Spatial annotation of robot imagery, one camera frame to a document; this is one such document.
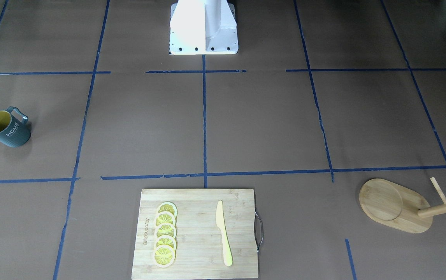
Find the dark green HOME mug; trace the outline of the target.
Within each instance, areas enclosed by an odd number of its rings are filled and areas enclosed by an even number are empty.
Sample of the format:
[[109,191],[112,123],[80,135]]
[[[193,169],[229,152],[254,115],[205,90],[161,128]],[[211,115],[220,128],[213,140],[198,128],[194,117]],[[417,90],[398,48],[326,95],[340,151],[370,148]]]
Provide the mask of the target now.
[[0,142],[8,147],[20,147],[29,141],[28,116],[17,107],[0,110]]

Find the wooden cup storage rack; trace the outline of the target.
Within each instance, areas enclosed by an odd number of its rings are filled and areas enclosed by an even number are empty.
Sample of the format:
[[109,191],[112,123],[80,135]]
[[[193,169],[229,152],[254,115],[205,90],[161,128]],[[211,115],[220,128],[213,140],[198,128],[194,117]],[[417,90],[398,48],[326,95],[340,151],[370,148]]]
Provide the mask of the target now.
[[446,214],[446,197],[434,177],[430,178],[442,204],[430,206],[419,193],[394,182],[375,178],[360,188],[358,201],[371,220],[408,233],[430,229],[433,217]]

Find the yellow plastic knife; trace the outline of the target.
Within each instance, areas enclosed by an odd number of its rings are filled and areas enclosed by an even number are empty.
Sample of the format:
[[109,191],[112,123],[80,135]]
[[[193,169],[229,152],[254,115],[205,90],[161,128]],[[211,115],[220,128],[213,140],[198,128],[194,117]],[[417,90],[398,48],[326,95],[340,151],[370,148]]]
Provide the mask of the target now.
[[216,204],[216,226],[221,231],[221,244],[222,244],[222,254],[223,262],[225,266],[233,265],[233,256],[230,248],[230,243],[228,240],[228,234],[225,226],[225,217],[223,210],[223,201],[219,200]]

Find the bamboo cutting board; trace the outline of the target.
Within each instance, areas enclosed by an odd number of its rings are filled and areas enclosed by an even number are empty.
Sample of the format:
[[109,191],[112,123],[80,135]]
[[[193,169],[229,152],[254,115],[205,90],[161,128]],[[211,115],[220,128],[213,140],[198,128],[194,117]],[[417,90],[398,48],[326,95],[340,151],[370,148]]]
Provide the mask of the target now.
[[[216,206],[223,201],[225,226],[233,265],[223,262],[221,231]],[[177,250],[171,266],[153,262],[157,207],[177,206]],[[133,255],[133,280],[192,280],[258,278],[258,243],[255,237],[253,189],[143,189]]]

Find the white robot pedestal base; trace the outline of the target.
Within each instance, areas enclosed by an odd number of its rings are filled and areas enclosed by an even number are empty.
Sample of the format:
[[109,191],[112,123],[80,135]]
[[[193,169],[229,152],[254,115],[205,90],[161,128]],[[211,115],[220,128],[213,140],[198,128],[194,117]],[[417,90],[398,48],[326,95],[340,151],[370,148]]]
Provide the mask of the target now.
[[233,55],[239,51],[233,0],[179,0],[171,5],[170,55]]

